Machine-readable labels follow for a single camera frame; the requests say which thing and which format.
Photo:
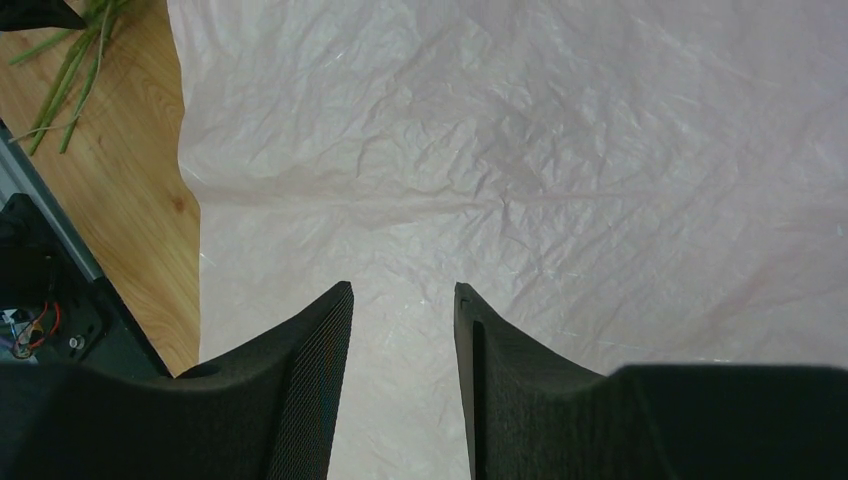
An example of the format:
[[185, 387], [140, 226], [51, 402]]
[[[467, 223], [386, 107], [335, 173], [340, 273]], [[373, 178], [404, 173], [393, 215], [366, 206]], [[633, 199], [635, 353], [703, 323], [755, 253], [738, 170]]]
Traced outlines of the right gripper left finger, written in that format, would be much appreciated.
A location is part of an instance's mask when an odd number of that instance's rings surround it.
[[324, 479], [350, 344], [341, 281], [175, 378], [1, 367], [5, 479]]

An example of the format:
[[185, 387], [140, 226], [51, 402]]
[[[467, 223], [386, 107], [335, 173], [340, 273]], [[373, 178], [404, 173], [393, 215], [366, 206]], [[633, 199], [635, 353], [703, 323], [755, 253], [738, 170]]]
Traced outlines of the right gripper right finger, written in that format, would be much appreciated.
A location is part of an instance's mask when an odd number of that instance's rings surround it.
[[474, 479], [843, 479], [847, 373], [829, 366], [582, 367], [455, 287]]

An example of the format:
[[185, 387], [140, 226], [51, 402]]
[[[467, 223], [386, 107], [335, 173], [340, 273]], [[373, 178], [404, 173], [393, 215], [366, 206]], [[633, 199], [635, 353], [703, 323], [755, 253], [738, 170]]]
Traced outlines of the pink wrapping paper sheet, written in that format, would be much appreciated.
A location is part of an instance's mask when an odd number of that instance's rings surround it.
[[199, 358], [340, 281], [333, 479], [469, 475], [457, 283], [577, 363], [847, 363], [843, 1], [171, 1]]

